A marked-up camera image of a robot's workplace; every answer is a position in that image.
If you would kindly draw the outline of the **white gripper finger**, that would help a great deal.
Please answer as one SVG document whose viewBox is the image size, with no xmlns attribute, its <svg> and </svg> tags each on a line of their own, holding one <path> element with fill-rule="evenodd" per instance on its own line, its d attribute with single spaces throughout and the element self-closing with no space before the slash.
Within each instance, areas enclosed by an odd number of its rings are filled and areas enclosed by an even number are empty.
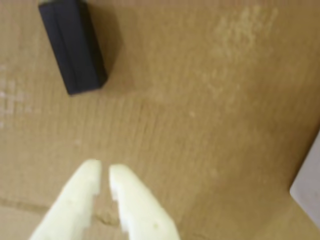
<svg viewBox="0 0 320 240">
<path fill-rule="evenodd" d="M 124 164 L 109 167 L 109 187 L 129 240 L 179 240 L 177 226 L 143 181 Z"/>
<path fill-rule="evenodd" d="M 63 186 L 30 240 L 82 240 L 92 221 L 94 199 L 101 191 L 102 163 L 84 161 Z"/>
</svg>

